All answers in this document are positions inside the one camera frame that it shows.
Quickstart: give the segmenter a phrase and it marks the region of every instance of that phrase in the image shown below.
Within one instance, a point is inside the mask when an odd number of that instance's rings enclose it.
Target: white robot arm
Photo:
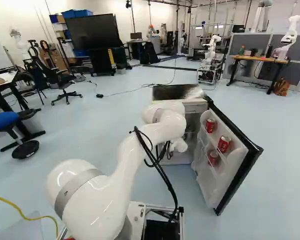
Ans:
[[[146,33],[146,37],[150,39],[152,37],[152,34],[156,34],[156,30],[154,29],[154,26],[152,24],[148,27],[148,32]]]
[[[276,48],[273,53],[273,56],[277,57],[278,60],[285,60],[289,48],[297,41],[297,22],[300,22],[300,15],[289,17],[289,29],[281,39],[281,43],[285,46]]]
[[[206,63],[211,63],[212,59],[215,58],[216,56],[216,52],[215,52],[215,49],[216,49],[216,45],[217,45],[217,42],[220,42],[221,41],[221,37],[218,36],[218,35],[213,35],[209,44],[202,44],[202,46],[208,46],[208,53],[205,54],[205,59],[203,60],[204,62]]]
[[[140,131],[152,144],[175,140],[179,152],[187,150],[182,136],[186,129],[182,102],[149,106],[142,114]],[[150,142],[142,137],[146,145]],[[118,164],[106,176],[87,161],[60,163],[47,177],[47,196],[58,216],[76,240],[114,240],[121,232],[138,168],[146,152],[133,132],[119,146]]]

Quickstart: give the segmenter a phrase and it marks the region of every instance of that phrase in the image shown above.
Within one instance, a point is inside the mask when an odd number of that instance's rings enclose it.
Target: red soda can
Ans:
[[[205,122],[205,130],[208,134],[212,134],[216,127],[216,120],[212,117],[208,118]]]
[[[218,158],[218,153],[216,151],[211,151],[208,155],[208,164],[212,167],[216,166],[218,164]]]
[[[231,138],[228,136],[221,136],[218,143],[218,149],[221,153],[226,153],[230,147]]]

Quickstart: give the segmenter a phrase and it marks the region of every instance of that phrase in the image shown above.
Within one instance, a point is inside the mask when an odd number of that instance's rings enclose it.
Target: computer monitor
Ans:
[[[77,50],[117,48],[122,45],[116,17],[110,14],[65,19]]]
[[[244,33],[245,25],[233,25],[232,32],[233,33]]]
[[[142,39],[142,32],[132,32],[130,33],[131,39]]]

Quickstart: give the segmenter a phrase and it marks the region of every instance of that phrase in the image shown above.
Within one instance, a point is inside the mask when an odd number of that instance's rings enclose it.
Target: blue storage box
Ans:
[[[77,57],[87,56],[86,51],[84,51],[84,50],[73,49],[73,52]]]
[[[51,23],[55,24],[55,23],[58,22],[58,17],[57,16],[58,16],[57,14],[49,15]]]
[[[87,17],[87,16],[92,16],[94,13],[92,11],[89,11],[87,9],[85,10],[77,10],[74,12],[74,15],[76,17]]]
[[[68,11],[64,11],[64,12],[62,12],[62,16],[63,16],[65,19],[75,18],[75,17],[76,17],[75,11],[76,11],[76,10],[74,10],[74,9],[71,9],[71,10],[68,10]]]
[[[64,32],[65,39],[71,39],[71,34],[68,29],[64,30],[63,32]]]

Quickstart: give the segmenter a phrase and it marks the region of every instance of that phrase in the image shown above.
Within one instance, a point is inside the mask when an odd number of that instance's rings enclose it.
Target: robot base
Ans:
[[[184,208],[178,208],[176,218],[168,225],[173,211],[172,207],[131,201],[123,228],[114,240],[184,240]],[[64,240],[67,231],[64,227],[56,240]]]

